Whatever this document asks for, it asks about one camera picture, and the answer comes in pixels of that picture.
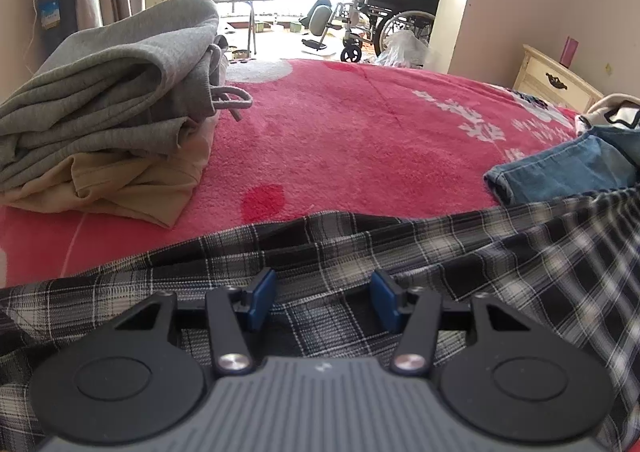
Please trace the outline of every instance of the drawer handle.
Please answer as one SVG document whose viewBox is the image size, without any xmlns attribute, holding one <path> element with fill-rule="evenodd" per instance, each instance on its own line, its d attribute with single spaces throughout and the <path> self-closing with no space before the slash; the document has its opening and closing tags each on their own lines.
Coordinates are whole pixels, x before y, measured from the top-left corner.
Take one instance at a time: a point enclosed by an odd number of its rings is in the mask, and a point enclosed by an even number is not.
<svg viewBox="0 0 640 452">
<path fill-rule="evenodd" d="M 546 77 L 549 79 L 549 83 L 555 87 L 556 89 L 566 89 L 566 85 L 562 83 L 558 77 L 555 77 L 549 73 L 545 73 Z"/>
</svg>

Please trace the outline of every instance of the black and white plaid fabric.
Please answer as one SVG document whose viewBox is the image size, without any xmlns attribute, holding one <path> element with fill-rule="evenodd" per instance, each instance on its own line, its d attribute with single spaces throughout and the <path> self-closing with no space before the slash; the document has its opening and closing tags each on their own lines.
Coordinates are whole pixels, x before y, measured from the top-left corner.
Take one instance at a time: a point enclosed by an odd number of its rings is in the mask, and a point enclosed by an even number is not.
<svg viewBox="0 0 640 452">
<path fill-rule="evenodd" d="M 326 212 L 235 228 L 101 266 L 81 276 L 0 291 L 0 448 L 32 449 L 43 433 L 28 402 L 49 355 L 156 289 L 201 298 L 245 285 L 263 266 L 278 295 L 260 340 L 265 355 L 388 360 L 397 336 L 369 305 L 373 269 L 456 300 L 488 292 L 553 327 L 610 372 L 616 400 L 598 438 L 622 451 L 640 434 L 640 190 L 408 221 Z M 183 346 L 209 360 L 206 334 Z M 443 333 L 437 360 L 464 345 Z"/>
</svg>

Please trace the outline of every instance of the folded clothes stack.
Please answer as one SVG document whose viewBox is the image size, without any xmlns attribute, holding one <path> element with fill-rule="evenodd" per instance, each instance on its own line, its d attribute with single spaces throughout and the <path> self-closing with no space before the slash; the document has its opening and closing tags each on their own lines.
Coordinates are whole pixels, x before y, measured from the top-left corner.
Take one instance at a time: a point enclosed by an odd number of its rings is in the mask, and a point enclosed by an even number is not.
<svg viewBox="0 0 640 452">
<path fill-rule="evenodd" d="M 609 95 L 575 117 L 578 138 L 484 175 L 505 206 L 631 187 L 640 168 L 640 98 Z"/>
<path fill-rule="evenodd" d="M 0 204 L 172 226 L 219 110 L 252 104 L 224 86 L 218 20 L 210 0 L 168 0 L 68 37 L 0 106 Z"/>
</svg>

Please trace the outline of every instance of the nightstand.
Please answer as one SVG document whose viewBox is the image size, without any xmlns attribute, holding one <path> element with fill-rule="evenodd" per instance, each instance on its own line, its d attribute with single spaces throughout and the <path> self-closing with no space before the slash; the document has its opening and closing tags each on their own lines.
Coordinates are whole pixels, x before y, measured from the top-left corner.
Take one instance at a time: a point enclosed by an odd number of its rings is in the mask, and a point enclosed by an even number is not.
<svg viewBox="0 0 640 452">
<path fill-rule="evenodd" d="M 552 58 L 524 45 L 524 59 L 513 88 L 578 112 L 602 98 L 602 93 Z"/>
</svg>

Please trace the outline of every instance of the white cable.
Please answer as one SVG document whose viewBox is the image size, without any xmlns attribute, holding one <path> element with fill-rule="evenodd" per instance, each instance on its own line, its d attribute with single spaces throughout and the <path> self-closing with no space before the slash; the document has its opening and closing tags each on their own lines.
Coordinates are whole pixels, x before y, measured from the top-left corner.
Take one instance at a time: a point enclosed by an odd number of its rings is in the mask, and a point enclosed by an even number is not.
<svg viewBox="0 0 640 452">
<path fill-rule="evenodd" d="M 31 73 L 31 75 L 33 75 L 33 71 L 31 71 L 31 68 L 27 63 L 27 55 L 29 54 L 31 46 L 33 45 L 33 41 L 36 38 L 36 24 L 38 23 L 38 9 L 36 8 L 36 0 L 33 0 L 33 13 L 35 14 L 35 17 L 33 18 L 33 26 L 31 27 L 31 40 L 29 41 L 27 50 L 24 52 L 24 55 L 22 55 L 22 62 L 24 62 L 24 66 L 27 68 L 27 71 Z"/>
</svg>

